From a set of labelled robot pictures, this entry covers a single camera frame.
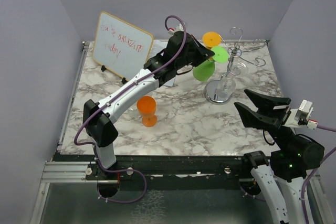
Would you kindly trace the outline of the green plastic wine glass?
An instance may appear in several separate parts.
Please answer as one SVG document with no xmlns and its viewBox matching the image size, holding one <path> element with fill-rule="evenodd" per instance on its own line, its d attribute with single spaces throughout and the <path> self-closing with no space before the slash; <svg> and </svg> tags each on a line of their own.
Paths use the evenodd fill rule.
<svg viewBox="0 0 336 224">
<path fill-rule="evenodd" d="M 213 75 L 216 63 L 225 63 L 228 61 L 228 52 L 223 47 L 215 46 L 211 48 L 211 51 L 214 55 L 193 69 L 194 78 L 200 82 L 207 81 Z"/>
</svg>

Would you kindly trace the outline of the yellow plastic wine glass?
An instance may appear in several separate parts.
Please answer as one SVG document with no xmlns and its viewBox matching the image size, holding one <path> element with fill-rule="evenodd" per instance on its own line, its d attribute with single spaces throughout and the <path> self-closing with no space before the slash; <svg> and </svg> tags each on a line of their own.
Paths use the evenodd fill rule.
<svg viewBox="0 0 336 224">
<path fill-rule="evenodd" d="M 202 41 L 207 49 L 210 49 L 214 55 L 209 58 L 210 61 L 220 62 L 218 53 L 220 52 L 220 43 L 221 43 L 221 36 L 214 32 L 209 31 L 205 33 L 202 37 Z"/>
</svg>

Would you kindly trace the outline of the clear wine glass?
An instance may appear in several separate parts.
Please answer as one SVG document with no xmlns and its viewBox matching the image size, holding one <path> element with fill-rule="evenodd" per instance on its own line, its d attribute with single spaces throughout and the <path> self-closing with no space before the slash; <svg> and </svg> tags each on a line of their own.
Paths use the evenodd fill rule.
<svg viewBox="0 0 336 224">
<path fill-rule="evenodd" d="M 236 89 L 235 77 L 244 76 L 248 72 L 247 66 L 242 62 L 232 62 L 228 64 L 227 71 L 215 89 L 215 94 L 223 100 L 228 100 Z"/>
</svg>

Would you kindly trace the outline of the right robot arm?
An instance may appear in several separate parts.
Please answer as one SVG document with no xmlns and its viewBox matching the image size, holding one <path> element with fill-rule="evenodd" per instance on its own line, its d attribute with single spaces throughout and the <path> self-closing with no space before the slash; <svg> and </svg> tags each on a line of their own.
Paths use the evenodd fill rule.
<svg viewBox="0 0 336 224">
<path fill-rule="evenodd" d="M 241 171 L 259 186 L 274 223 L 313 223 L 307 183 L 322 164 L 324 147 L 294 128 L 315 130 L 318 122 L 310 118 L 313 104 L 303 100 L 292 109 L 290 98 L 271 97 L 246 89 L 244 91 L 258 109 L 235 102 L 234 105 L 246 128 L 267 132 L 279 150 L 269 158 L 262 151 L 243 155 Z"/>
</svg>

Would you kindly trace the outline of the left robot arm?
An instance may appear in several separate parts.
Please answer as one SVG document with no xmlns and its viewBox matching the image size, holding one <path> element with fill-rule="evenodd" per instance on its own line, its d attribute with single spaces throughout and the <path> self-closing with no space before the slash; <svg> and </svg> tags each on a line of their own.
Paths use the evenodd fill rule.
<svg viewBox="0 0 336 224">
<path fill-rule="evenodd" d="M 166 47 L 119 90 L 98 102 L 88 100 L 84 104 L 83 125 L 94 140 L 94 152 L 100 162 L 98 173 L 102 178 L 110 179 L 116 172 L 113 142 L 118 137 L 114 126 L 118 118 L 140 98 L 173 79 L 181 68 L 197 67 L 212 56 L 214 52 L 192 35 L 177 31 Z"/>
</svg>

